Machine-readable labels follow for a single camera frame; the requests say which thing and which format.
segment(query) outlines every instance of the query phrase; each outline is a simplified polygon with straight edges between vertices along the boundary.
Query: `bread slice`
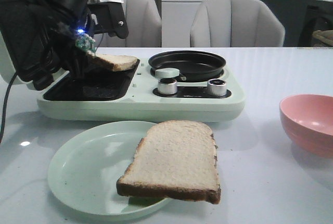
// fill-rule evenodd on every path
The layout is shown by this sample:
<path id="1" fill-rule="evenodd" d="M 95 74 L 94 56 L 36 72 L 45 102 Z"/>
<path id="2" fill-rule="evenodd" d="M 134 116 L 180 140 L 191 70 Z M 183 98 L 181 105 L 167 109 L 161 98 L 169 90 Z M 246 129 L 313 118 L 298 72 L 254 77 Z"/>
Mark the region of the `bread slice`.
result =
<path id="1" fill-rule="evenodd" d="M 124 71 L 133 69 L 138 59 L 135 56 L 96 54 L 91 56 L 91 62 L 111 71 Z"/>
<path id="2" fill-rule="evenodd" d="M 151 127 L 117 181 L 124 196 L 220 202 L 216 143 L 204 123 L 171 120 Z"/>

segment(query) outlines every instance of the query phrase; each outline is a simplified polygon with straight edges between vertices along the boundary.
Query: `white cabinet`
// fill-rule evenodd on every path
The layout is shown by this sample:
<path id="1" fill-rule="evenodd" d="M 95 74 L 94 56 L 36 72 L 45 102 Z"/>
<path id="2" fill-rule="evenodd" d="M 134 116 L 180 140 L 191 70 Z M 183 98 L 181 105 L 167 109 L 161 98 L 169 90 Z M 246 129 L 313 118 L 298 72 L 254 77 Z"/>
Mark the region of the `white cabinet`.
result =
<path id="1" fill-rule="evenodd" d="M 191 25 L 202 1 L 162 0 L 162 47 L 189 47 Z"/>

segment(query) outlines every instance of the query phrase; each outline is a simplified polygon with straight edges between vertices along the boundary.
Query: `light green plate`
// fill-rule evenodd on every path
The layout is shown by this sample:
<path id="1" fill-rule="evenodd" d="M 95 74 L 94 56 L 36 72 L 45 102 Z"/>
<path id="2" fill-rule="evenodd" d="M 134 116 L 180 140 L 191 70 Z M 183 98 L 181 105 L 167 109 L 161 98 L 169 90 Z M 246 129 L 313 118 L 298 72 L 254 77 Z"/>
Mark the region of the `light green plate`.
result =
<path id="1" fill-rule="evenodd" d="M 119 196 L 116 181 L 155 123 L 119 121 L 70 139 L 52 158 L 48 184 L 61 202 L 93 218 L 127 220 L 148 215 L 171 199 Z"/>

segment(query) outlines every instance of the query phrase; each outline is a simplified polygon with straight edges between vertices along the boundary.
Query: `frying pan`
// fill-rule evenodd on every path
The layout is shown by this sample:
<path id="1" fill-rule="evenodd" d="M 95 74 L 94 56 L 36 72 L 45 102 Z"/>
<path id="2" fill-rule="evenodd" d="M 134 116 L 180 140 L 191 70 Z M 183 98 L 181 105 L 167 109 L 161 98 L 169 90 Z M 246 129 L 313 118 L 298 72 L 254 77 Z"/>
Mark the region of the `frying pan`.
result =
<path id="1" fill-rule="evenodd" d="M 186 82 L 202 82 L 221 75 L 226 61 L 223 57 L 208 52 L 169 51 L 150 57 L 148 63 L 152 75 L 157 69 L 176 68 L 186 77 Z"/>

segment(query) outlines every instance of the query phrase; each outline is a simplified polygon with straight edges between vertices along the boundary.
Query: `chair backrest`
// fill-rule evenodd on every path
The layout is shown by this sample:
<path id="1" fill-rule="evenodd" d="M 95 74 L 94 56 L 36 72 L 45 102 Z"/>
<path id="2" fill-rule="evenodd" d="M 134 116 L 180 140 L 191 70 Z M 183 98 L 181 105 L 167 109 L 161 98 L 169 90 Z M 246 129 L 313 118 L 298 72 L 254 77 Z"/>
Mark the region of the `chair backrest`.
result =
<path id="1" fill-rule="evenodd" d="M 260 0 L 207 0 L 190 31 L 191 47 L 281 47 L 285 28 Z"/>
<path id="2" fill-rule="evenodd" d="M 161 47 L 162 22 L 155 0 L 124 0 L 122 4 L 129 35 L 126 39 L 95 35 L 100 47 Z"/>

